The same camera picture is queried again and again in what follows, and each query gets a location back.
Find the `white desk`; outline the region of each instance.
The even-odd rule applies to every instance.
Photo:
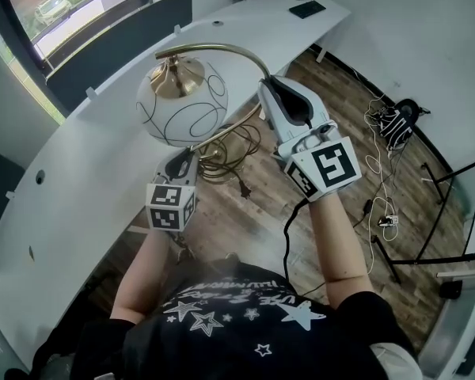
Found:
[[[190,24],[111,76],[49,139],[0,221],[0,329],[27,367],[142,209],[146,183],[172,151],[135,118],[136,91],[157,62],[154,53],[187,42],[236,44],[276,74],[349,15],[330,0],[318,1],[327,9],[305,20],[287,11],[296,0],[251,0]],[[224,25],[215,27],[214,20]],[[197,56],[210,60],[226,81],[228,116],[257,91],[261,73],[247,59],[213,51]],[[40,169],[46,174],[42,185],[35,182]]]

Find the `person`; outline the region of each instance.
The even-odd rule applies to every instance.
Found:
[[[168,237],[152,231],[109,320],[83,330],[70,377],[421,379],[338,195],[311,203],[310,214],[329,306],[236,258],[182,262],[162,285]]]

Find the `lamp shade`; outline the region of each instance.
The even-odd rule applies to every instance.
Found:
[[[214,67],[200,59],[170,56],[142,80],[136,110],[148,133],[170,146],[192,146],[222,125],[229,96]]]

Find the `desk lamp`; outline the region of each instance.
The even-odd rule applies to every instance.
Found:
[[[241,55],[262,71],[255,106],[238,122],[219,128],[226,117],[228,90],[210,63],[190,51],[216,50]],[[262,107],[276,134],[272,154],[301,193],[314,201],[361,177],[349,137],[341,137],[336,123],[325,116],[321,98],[289,78],[273,76],[251,51],[229,44],[185,44],[156,54],[165,61],[142,80],[137,110],[148,133],[159,141],[184,149],[164,159],[146,190],[151,229],[182,231],[196,208],[196,179],[201,165],[222,156],[219,147],[201,150],[225,139]]]

